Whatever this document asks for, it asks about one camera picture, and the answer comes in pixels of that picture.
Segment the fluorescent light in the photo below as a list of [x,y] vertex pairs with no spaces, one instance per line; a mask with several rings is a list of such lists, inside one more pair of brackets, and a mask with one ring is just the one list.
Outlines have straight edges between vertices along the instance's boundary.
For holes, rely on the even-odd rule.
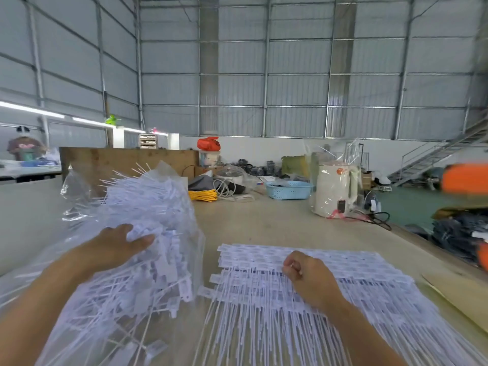
[[143,130],[138,130],[138,129],[135,129],[135,128],[128,128],[128,127],[124,127],[124,131],[137,132],[138,134],[145,134],[146,133]]
[[103,122],[96,122],[96,121],[94,121],[94,120],[88,120],[88,119],[76,118],[76,117],[73,117],[73,120],[75,120],[76,122],[82,122],[82,123],[93,124],[94,126],[101,126],[101,127],[115,128],[115,126],[112,126],[111,124],[107,124],[107,123],[103,123]]
[[41,114],[44,116],[52,116],[54,118],[64,118],[65,117],[63,114],[48,112],[46,110],[35,109],[35,108],[28,107],[28,106],[23,106],[23,105],[10,104],[9,102],[5,102],[5,101],[0,101],[0,106],[3,106],[4,108],[9,108],[9,109],[23,110],[25,112]]

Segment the table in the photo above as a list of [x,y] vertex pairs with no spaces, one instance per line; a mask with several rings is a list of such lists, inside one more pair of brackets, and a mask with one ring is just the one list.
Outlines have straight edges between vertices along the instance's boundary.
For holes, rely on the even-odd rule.
[[427,251],[408,241],[406,236],[376,225],[317,216],[310,211],[308,201],[276,201],[259,196],[254,202],[194,202],[194,207],[206,237],[205,284],[212,273],[220,272],[217,247],[223,243],[375,251],[413,277],[423,294],[440,309],[441,315],[488,357],[486,333],[430,289],[422,278],[423,274],[452,272],[471,275],[472,267],[444,259],[435,249]]
[[36,175],[60,175],[61,166],[40,166],[40,167],[19,167],[19,168],[0,168],[0,180],[16,179],[24,176]]

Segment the staircase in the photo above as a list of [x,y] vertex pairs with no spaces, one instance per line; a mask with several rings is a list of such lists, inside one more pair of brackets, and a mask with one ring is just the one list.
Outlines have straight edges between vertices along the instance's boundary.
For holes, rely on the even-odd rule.
[[402,157],[401,168],[388,176],[393,186],[400,186],[411,179],[416,179],[422,173],[432,168],[438,161],[449,158],[461,149],[466,149],[475,144],[488,140],[488,118],[468,128],[466,133],[449,142],[439,142],[432,146],[426,143],[406,153]]

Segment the wooden crate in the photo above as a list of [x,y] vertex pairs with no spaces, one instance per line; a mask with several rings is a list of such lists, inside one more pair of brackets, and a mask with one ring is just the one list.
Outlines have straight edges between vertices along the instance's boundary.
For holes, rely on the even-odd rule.
[[94,196],[103,196],[104,188],[100,180],[109,180],[114,171],[126,176],[139,176],[132,168],[136,163],[147,169],[156,168],[160,161],[170,165],[178,175],[192,179],[198,165],[198,151],[165,149],[112,149],[112,148],[71,148],[60,147],[63,178],[69,166],[78,172],[92,187]]

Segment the blue plastic basket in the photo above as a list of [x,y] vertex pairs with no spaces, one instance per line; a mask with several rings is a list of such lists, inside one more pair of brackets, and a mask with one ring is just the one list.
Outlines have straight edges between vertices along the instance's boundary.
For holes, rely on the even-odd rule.
[[273,186],[274,182],[266,182],[269,197],[277,200],[308,199],[312,184],[303,181],[288,181],[289,186]]

